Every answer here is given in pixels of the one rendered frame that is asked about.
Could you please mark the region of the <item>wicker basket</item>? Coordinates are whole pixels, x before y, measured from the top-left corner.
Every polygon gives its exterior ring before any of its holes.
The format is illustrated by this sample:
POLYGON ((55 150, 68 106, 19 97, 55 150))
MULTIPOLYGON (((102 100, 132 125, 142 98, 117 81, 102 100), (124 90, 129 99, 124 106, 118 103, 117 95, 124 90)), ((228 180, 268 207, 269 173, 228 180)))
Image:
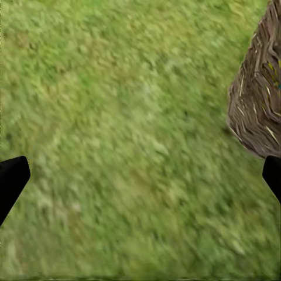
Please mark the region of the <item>wicker basket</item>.
POLYGON ((270 0, 227 88, 230 131, 252 156, 281 158, 281 0, 270 0))

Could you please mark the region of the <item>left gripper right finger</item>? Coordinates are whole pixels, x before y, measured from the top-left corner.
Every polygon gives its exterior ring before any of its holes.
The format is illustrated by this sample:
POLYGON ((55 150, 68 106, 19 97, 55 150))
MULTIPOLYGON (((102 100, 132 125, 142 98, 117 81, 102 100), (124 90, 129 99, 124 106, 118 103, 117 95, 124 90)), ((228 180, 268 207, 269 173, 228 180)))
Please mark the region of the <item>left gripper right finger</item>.
POLYGON ((281 203, 281 158, 268 156, 263 165, 262 177, 281 203))

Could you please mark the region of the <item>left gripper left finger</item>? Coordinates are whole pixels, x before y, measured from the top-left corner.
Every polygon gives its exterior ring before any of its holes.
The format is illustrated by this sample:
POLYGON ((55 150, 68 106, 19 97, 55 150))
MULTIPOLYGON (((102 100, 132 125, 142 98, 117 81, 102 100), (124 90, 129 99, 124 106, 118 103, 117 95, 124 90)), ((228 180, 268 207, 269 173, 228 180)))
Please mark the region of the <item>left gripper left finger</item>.
POLYGON ((0 162, 0 226, 30 179, 26 156, 0 162))

